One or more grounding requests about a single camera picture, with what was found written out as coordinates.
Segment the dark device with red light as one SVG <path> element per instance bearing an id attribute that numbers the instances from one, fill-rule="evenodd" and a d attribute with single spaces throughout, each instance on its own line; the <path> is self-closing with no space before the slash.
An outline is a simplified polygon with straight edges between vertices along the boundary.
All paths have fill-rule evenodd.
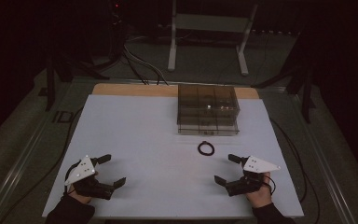
<path id="1" fill-rule="evenodd" d="M 107 0 L 109 13 L 110 49 L 109 59 L 117 61 L 123 52 L 127 26 L 124 0 Z"/>

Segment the white metal stand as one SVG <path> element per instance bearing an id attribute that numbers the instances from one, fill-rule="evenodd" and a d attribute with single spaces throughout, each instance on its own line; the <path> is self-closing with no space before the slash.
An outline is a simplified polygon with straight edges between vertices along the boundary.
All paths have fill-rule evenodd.
<path id="1" fill-rule="evenodd" d="M 242 34 L 242 41 L 236 46 L 236 55 L 239 67 L 243 76 L 249 75 L 249 69 L 244 56 L 244 49 L 249 39 L 258 4 L 252 4 L 250 15 L 246 18 L 212 16 L 202 14 L 184 14 L 177 12 L 177 0 L 172 0 L 172 27 L 171 27 L 171 46 L 168 59 L 168 70 L 174 71 L 176 65 L 176 32 L 177 30 L 191 31 L 214 31 L 231 32 Z"/>

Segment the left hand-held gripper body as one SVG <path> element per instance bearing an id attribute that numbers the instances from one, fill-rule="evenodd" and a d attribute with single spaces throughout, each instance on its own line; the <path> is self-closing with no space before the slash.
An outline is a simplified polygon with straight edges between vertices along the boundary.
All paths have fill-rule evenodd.
<path id="1" fill-rule="evenodd" d="M 113 185 L 100 183 L 96 179 L 97 171 L 94 164 L 96 158 L 86 155 L 82 160 L 73 164 L 67 171 L 64 180 L 64 191 L 71 185 L 75 187 L 78 194 L 89 196 L 91 198 L 99 198 L 110 200 L 114 192 Z"/>

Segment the white table mat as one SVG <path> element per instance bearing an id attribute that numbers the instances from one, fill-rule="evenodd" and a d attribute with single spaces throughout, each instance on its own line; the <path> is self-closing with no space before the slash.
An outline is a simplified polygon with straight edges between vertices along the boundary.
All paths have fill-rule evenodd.
<path id="1" fill-rule="evenodd" d="M 181 135 L 177 131 L 174 97 L 91 95 L 45 206 L 51 211 L 63 193 L 69 167 L 86 155 L 105 154 L 111 161 L 97 166 L 100 182 L 122 177 L 125 185 L 111 200 L 92 201 L 96 217 L 128 219 L 236 219 L 252 209 L 240 196 L 230 197 L 214 182 L 241 177 L 241 167 L 229 154 L 255 156 L 279 165 L 271 175 L 276 183 L 273 202 L 286 216 L 303 214 L 292 178 L 282 156 L 265 105 L 240 102 L 239 133 L 234 136 Z"/>

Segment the person's right hand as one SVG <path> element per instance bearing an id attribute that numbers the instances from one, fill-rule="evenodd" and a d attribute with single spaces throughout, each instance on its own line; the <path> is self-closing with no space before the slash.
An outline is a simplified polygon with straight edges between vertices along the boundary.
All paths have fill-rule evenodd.
<path id="1" fill-rule="evenodd" d="M 258 191 L 246 193 L 245 196 L 253 208 L 260 208 L 272 203 L 269 186 L 270 173 L 263 174 L 263 184 Z"/>

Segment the black tripod stand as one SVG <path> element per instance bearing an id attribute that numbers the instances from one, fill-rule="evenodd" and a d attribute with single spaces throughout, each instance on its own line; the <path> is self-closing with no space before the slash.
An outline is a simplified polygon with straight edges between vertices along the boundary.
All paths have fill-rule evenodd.
<path id="1" fill-rule="evenodd" d="M 58 75 L 63 82 L 71 82 L 73 75 L 69 70 L 69 65 L 73 65 L 75 68 L 85 72 L 90 77 L 94 77 L 100 80 L 107 80 L 108 77 L 104 77 L 87 67 L 81 61 L 69 56 L 62 51 L 52 51 L 47 53 L 46 58 L 46 72 L 47 72 L 47 86 L 46 96 L 47 105 L 46 110 L 49 111 L 55 103 L 55 75 Z"/>
<path id="2" fill-rule="evenodd" d="M 274 77 L 252 85 L 253 88 L 264 89 L 273 83 L 290 77 L 291 79 L 285 87 L 285 91 L 292 95 L 302 91 L 301 115 L 307 123 L 310 123 L 312 73 L 316 64 L 316 58 L 312 53 L 313 44 L 312 37 L 305 31 L 301 32 L 281 71 Z"/>

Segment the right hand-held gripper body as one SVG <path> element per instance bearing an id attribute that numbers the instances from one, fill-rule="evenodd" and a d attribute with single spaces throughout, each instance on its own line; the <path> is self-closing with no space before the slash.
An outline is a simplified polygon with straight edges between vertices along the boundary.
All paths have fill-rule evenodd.
<path id="1" fill-rule="evenodd" d="M 258 191 L 263 184 L 264 173 L 281 169 L 279 165 L 254 156 L 247 157 L 247 162 L 241 168 L 243 176 L 239 180 L 228 182 L 225 186 L 229 196 Z"/>

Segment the smoky clear drawer box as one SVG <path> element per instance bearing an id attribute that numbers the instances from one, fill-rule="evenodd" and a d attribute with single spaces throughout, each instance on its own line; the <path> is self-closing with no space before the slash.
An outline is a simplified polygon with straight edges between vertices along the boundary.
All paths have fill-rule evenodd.
<path id="1" fill-rule="evenodd" d="M 179 134 L 231 136 L 239 133 L 240 106 L 230 86 L 178 86 Z"/>

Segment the person's left hand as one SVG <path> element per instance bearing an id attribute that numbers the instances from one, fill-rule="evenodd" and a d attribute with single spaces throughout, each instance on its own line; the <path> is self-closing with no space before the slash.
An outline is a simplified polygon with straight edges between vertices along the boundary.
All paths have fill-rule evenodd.
<path id="1" fill-rule="evenodd" d="M 67 194 L 83 204 L 88 204 L 92 200 L 92 198 L 89 196 L 83 196 L 78 194 L 73 185 L 71 185 L 70 188 L 67 190 Z"/>

